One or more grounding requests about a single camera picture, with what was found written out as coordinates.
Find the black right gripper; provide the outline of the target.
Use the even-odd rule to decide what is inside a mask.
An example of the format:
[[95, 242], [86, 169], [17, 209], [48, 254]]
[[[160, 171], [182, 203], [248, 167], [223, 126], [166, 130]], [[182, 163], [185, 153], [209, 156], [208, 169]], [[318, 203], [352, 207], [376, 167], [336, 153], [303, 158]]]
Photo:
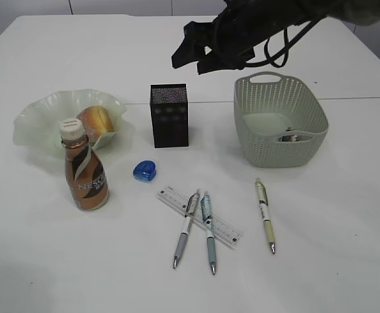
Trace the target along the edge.
[[172, 67], [196, 62], [198, 73], [242, 69], [255, 56], [254, 47], [272, 35], [274, 1], [227, 1], [211, 22], [191, 21], [171, 57]]

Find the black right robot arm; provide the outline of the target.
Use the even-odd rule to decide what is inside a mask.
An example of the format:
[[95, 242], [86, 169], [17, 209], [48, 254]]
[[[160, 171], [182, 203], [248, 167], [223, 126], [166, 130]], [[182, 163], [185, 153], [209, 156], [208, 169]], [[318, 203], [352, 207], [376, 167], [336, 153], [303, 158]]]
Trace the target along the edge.
[[212, 22], [189, 22], [171, 57], [172, 67], [197, 72], [284, 67], [289, 50], [321, 20], [356, 25], [380, 20], [380, 1], [227, 1]]

